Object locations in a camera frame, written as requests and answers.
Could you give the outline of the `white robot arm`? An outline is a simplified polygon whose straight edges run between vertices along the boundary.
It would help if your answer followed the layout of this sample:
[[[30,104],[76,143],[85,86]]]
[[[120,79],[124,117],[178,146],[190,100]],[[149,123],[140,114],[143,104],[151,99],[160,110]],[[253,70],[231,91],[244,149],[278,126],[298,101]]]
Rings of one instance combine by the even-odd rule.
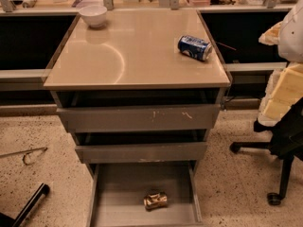
[[[274,126],[303,97],[303,8],[297,3],[291,11],[266,32],[258,41],[277,45],[278,55],[289,64],[275,69],[270,76],[265,97],[258,109],[258,122]]]

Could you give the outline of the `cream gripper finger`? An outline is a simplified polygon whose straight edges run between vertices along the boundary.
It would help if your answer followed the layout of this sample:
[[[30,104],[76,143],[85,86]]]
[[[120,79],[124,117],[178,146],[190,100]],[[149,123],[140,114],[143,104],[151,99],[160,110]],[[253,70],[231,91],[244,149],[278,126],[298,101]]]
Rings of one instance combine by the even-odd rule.
[[[281,28],[281,22],[276,23],[274,26],[266,30],[264,33],[262,33],[261,36],[258,38],[258,41],[261,44],[266,44],[266,45],[278,44],[280,28]]]
[[[275,71],[266,89],[262,115],[279,121],[303,97],[303,64],[290,63],[281,72]]]

